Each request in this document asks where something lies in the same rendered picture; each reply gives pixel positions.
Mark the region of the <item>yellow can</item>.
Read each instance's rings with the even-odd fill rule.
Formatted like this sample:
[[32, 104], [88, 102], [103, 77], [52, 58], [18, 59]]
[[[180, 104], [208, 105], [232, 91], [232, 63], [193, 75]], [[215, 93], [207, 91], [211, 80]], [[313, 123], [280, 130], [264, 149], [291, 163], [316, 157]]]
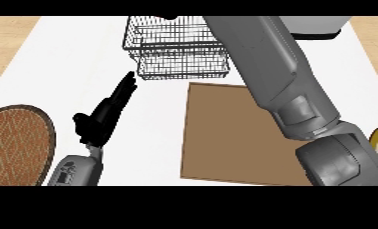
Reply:
[[371, 134], [369, 143], [372, 145], [372, 149], [376, 151], [376, 148], [378, 148], [378, 131], [376, 130]]

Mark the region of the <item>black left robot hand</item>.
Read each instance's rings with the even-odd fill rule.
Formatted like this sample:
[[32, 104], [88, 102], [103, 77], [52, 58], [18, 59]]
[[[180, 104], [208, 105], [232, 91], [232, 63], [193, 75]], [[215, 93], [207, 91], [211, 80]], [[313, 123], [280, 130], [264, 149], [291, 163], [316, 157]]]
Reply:
[[136, 89], [134, 72], [130, 71], [119, 81], [111, 96], [96, 106], [91, 115], [86, 115], [84, 113], [74, 115], [75, 133], [80, 136], [80, 142], [83, 144], [97, 148], [102, 148], [106, 144], [122, 109]]

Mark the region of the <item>round wicker placemat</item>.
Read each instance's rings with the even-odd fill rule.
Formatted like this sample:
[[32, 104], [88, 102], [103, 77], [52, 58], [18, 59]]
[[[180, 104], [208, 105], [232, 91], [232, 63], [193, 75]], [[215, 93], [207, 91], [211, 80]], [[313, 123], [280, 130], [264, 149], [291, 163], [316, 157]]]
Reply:
[[40, 186], [52, 165], [56, 132], [31, 105], [0, 108], [0, 186]]

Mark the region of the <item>brown flat tray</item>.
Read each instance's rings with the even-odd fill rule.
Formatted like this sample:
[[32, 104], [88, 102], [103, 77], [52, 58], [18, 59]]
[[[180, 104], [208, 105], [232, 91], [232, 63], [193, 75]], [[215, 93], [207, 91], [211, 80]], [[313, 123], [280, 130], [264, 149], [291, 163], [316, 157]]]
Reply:
[[295, 157], [304, 143], [283, 137], [244, 86], [192, 83], [180, 176], [248, 184], [307, 186]]

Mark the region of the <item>pale grey appliance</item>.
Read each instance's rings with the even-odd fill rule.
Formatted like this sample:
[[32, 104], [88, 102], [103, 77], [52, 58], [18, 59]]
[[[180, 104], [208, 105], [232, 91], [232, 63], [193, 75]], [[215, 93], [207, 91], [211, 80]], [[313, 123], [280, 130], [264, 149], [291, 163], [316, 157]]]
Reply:
[[295, 40], [331, 40], [350, 16], [282, 16], [280, 20]]

